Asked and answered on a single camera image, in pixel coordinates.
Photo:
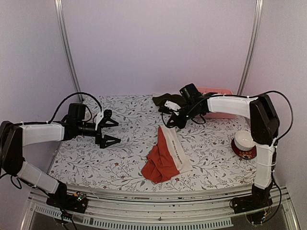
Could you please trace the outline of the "red underwear white waistband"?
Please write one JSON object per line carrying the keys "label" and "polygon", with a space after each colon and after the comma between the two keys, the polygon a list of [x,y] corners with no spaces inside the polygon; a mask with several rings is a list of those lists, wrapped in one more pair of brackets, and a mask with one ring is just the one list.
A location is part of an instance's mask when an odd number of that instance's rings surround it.
{"label": "red underwear white waistband", "polygon": [[143,177],[154,184],[169,181],[171,178],[193,170],[174,128],[160,126],[157,144],[147,155],[142,168]]}

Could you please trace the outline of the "left robot arm white sleeve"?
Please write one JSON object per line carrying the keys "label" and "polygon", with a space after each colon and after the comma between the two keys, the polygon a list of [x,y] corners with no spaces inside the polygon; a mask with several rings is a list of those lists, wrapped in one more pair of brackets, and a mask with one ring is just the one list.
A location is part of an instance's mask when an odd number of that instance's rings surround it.
{"label": "left robot arm white sleeve", "polygon": [[3,121],[0,125],[0,168],[45,193],[47,205],[84,214],[88,204],[85,194],[77,192],[69,195],[65,183],[28,163],[23,156],[25,146],[62,140],[64,127],[60,124]]}

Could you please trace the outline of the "robot arm white sleeve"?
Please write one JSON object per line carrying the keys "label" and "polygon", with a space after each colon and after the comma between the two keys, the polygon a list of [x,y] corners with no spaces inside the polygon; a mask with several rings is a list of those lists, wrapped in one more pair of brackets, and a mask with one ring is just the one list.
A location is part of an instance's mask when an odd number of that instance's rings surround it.
{"label": "robot arm white sleeve", "polygon": [[273,186],[280,121],[270,97],[267,94],[255,98],[214,95],[208,101],[213,97],[238,99],[233,102],[233,107],[237,108],[239,116],[250,119],[251,136],[257,149],[256,175],[251,195],[233,198],[231,207],[237,214],[272,205],[270,190]]}
{"label": "robot arm white sleeve", "polygon": [[3,121],[0,125],[0,168],[45,193],[47,205],[84,214],[88,204],[85,194],[77,192],[69,195],[65,183],[28,163],[23,156],[25,146],[62,140],[64,127],[60,124]]}

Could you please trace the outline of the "right robot arm white sleeve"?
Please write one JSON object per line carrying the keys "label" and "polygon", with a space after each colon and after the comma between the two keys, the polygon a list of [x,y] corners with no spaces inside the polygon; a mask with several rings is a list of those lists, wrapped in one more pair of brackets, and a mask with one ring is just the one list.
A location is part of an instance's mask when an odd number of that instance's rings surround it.
{"label": "right robot arm white sleeve", "polygon": [[257,149],[256,175],[251,195],[233,198],[231,207],[237,214],[272,205],[270,190],[273,186],[280,121],[270,97],[267,94],[255,98],[214,95],[208,101],[213,97],[238,99],[233,102],[233,107],[237,108],[239,116],[250,119],[251,136]]}

